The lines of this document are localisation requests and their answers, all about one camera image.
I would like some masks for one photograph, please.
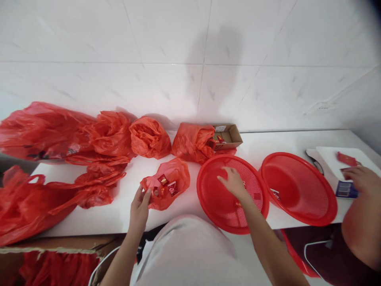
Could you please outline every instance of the white countertop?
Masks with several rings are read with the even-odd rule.
[[[169,131],[168,133],[171,140],[173,140],[176,132]],[[305,150],[316,146],[361,149],[381,168],[381,156],[349,130],[242,133],[241,137],[243,144],[237,148],[236,156],[248,161],[257,170],[260,168],[263,159],[273,152],[293,153],[311,162],[305,154]],[[115,198],[112,204],[87,210],[77,207],[65,220],[45,232],[43,236],[127,232],[130,218],[129,207],[140,181],[146,176],[154,175],[161,163],[173,158],[172,155],[160,160],[140,156],[134,158],[125,169],[126,176],[118,183],[115,189]],[[197,197],[196,180],[200,165],[188,162],[188,166],[190,172],[189,189],[180,195],[167,210],[150,210],[146,230],[166,223],[181,214],[195,214],[210,221],[202,210]],[[73,183],[77,176],[85,172],[86,167],[83,166],[40,164],[33,174],[44,174],[47,182]],[[333,222],[343,221],[351,203],[351,199],[338,199],[338,213]],[[267,222],[272,229],[306,225],[271,203]]]

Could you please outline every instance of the red colander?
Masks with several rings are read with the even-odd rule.
[[[270,201],[313,226],[330,224],[337,214],[335,194],[324,176],[304,159],[285,152],[268,155],[260,168]]]
[[[245,213],[237,198],[217,179],[227,178],[222,167],[235,168],[257,208],[266,218],[269,199],[260,174],[245,160],[233,155],[218,155],[206,161],[197,177],[197,195],[206,215],[219,228],[233,234],[249,234]]]

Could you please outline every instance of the electrical outlet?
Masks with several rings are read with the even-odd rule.
[[[310,114],[319,115],[319,114],[324,114],[332,109],[335,109],[335,107],[332,104],[329,104],[327,102],[318,102],[314,106],[312,106],[309,110],[307,110],[304,114],[305,115],[310,115]]]

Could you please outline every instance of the person's left hand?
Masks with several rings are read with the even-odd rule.
[[[151,189],[146,193],[142,192],[143,186],[140,185],[136,191],[135,198],[131,203],[130,226],[129,230],[133,233],[143,235],[148,219],[148,202],[151,197]]]

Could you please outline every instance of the hand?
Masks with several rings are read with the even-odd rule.
[[[146,193],[142,192],[143,186],[140,185],[136,191],[135,198],[131,203],[130,226],[129,230],[133,233],[143,235],[148,219],[148,202],[151,197],[151,189]]]
[[[245,200],[252,201],[249,193],[246,191],[241,177],[234,168],[222,167],[227,172],[227,180],[221,176],[217,176],[217,179],[231,192],[241,203]]]
[[[346,180],[353,180],[354,187],[360,193],[381,197],[381,178],[372,170],[359,166],[343,172]]]

